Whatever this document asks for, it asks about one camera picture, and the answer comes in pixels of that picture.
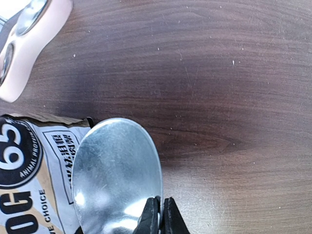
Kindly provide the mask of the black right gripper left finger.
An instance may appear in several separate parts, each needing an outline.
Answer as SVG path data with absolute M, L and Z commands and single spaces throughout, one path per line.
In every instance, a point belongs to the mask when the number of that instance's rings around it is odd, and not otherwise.
M 150 197 L 147 199 L 138 225 L 134 234 L 157 234 L 158 215 L 160 214 L 160 197 Z

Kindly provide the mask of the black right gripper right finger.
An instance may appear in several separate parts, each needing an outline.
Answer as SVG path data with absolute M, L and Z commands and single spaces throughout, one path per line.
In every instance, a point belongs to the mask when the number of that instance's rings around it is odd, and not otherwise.
M 164 201 L 164 234 L 190 234 L 175 200 L 170 197 Z

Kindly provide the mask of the metal food scoop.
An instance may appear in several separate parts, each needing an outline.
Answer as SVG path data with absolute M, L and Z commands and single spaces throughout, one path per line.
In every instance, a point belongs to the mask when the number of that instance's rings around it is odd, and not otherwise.
M 147 131 L 125 118 L 95 125 L 77 149 L 72 193 L 85 234 L 133 234 L 147 199 L 156 196 L 160 197 L 160 226 L 162 171 Z

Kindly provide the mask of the pet food bag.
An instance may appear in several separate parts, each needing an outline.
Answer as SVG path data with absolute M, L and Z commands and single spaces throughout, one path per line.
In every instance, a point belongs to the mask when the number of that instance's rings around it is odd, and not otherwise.
M 72 196 L 72 167 L 93 125 L 89 117 L 0 117 L 1 233 L 82 233 Z

